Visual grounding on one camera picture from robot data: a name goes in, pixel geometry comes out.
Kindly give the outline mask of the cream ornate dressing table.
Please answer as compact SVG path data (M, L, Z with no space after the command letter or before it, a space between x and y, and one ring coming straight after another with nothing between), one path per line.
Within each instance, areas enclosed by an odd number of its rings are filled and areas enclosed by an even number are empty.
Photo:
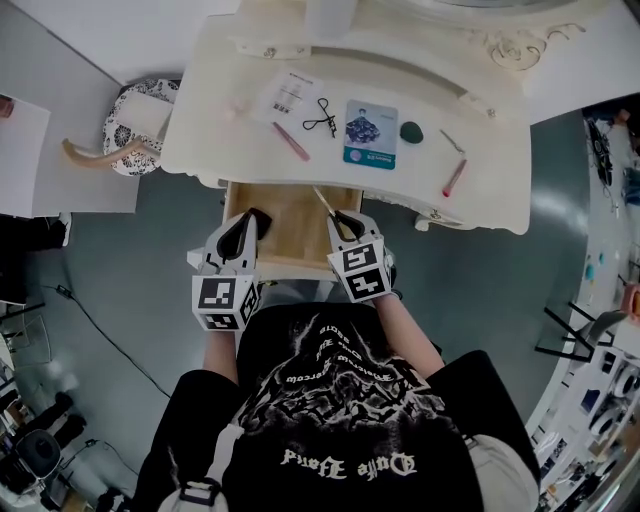
M174 104L162 167L216 186L311 184L393 195L435 207L470 228L525 233L531 201L531 100L524 81L548 45L582 31L583 0L358 0L349 32L320 38L305 28L306 0L241 0L209 17ZM269 60L236 50L238 41L312 47L310 57ZM336 138L315 104L301 122L280 124L310 155L302 161L271 124L252 115L276 73L293 68L324 82ZM470 92L496 111L490 119L462 104ZM345 163L349 100L393 107L398 127L418 124L418 145L397 141L392 171ZM461 156L443 129L465 151ZM449 197L457 165L466 167Z

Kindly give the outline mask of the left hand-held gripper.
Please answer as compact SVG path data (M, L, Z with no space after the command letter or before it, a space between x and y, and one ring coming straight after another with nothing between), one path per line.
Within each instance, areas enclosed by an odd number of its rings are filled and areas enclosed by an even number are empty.
M260 302L257 220L238 214L207 239L192 277L192 312L205 331L244 331Z

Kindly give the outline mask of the blue packet card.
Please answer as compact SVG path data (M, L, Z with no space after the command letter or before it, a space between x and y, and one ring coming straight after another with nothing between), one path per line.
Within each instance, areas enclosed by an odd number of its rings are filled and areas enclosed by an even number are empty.
M351 99L346 104L343 161L392 171L399 138L398 111Z

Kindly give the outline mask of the white paper packet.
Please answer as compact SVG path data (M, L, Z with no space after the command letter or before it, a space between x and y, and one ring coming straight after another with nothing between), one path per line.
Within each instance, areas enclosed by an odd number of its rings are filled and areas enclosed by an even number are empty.
M302 71L285 68L263 87L252 109L253 117L264 123L301 122L315 104L324 82Z

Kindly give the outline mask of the person's right forearm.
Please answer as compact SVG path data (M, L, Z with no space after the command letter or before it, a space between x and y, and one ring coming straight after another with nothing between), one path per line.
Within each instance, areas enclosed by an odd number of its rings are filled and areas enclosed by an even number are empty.
M427 379L445 366L435 346L396 295L377 297L373 304L391 349L418 374Z

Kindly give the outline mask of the thin makeup brush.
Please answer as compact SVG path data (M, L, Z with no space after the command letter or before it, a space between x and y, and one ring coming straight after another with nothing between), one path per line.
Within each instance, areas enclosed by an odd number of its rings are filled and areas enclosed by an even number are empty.
M335 211L334 209L331 207L331 205L329 204L329 202L326 200L326 198L324 197L324 195L321 193L321 191L319 190L319 188L315 185L312 186L315 194L317 195L317 197L319 198L319 200L322 202L322 204L324 205L324 207L327 209L328 214L330 216L330 218L334 221L336 221L338 224L340 224L338 222L338 219L335 215ZM345 231L343 228L344 227L339 227L339 231L341 232L341 234L344 234L345 236L348 234L347 231Z

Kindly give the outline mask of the person's black printed t-shirt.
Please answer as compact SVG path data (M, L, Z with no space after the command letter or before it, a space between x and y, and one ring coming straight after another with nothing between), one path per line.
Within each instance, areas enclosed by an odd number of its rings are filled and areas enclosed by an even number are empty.
M489 356L424 379L372 305L265 308L235 337L238 383L178 381L132 512L535 512L540 468Z

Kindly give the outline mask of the white tall vase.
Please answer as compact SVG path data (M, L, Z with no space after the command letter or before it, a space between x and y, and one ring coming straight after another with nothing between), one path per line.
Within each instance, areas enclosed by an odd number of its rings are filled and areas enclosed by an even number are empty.
M340 38L353 22L358 0L306 0L305 28L320 38Z

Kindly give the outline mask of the white shelf unit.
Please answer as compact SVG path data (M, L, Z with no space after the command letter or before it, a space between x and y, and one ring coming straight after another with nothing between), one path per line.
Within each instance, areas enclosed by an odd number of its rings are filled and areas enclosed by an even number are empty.
M109 100L77 99L51 111L19 98L0 119L0 214L22 218L59 213L133 213L139 180L110 167L81 167L66 156L65 139L102 151Z

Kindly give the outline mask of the silver tweezers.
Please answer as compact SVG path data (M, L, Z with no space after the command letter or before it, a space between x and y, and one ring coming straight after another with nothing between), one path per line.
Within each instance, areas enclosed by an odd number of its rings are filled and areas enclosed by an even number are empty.
M443 129L439 129L440 133L445 137L445 139L453 146L453 148L461 155L461 156L465 156L465 151L464 149L449 135L447 134Z

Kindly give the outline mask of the black eyelash curler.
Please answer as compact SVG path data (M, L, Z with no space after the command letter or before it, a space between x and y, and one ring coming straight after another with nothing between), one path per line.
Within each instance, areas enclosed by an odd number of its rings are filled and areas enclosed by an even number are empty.
M317 104L320 107L323 116L319 119L305 120L302 123L303 129L306 131L311 131L319 124L326 124L331 132L331 137L335 139L337 134L337 126L335 122L335 116L331 115L328 112L329 100L325 97L321 97L317 100Z

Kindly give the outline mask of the pink pen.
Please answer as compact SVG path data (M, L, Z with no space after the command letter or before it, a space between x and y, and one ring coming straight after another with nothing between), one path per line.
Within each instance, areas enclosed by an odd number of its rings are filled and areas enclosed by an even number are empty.
M455 171L453 172L452 176L450 177L449 181L447 182L447 184L443 187L442 189L442 194L444 197L449 197L455 187L456 182L458 181L458 179L460 178L460 176L462 175L465 167L467 164L467 160L466 159L462 159L459 164L457 165Z
M302 161L308 162L310 160L310 155L306 150L280 124L272 122L272 126Z

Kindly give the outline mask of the wooden drawer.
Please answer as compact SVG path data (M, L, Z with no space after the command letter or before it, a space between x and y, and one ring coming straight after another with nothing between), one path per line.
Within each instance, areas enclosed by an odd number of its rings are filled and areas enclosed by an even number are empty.
M328 210L312 187L229 183L223 219L251 207L272 219L258 242L256 270L261 280L336 279L327 259L331 253Z

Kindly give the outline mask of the person's left forearm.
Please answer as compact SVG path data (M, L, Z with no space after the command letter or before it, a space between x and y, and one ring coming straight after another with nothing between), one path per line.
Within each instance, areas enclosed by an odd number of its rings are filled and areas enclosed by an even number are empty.
M208 332L202 368L238 383L234 332Z

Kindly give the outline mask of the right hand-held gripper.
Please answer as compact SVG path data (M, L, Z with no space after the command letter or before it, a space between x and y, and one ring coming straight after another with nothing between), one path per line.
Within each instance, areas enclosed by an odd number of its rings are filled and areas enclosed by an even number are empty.
M328 262L350 301L363 303L390 294L391 266L374 219L359 211L336 210L328 215L327 229L336 251L328 255ZM375 240L346 248L369 239Z

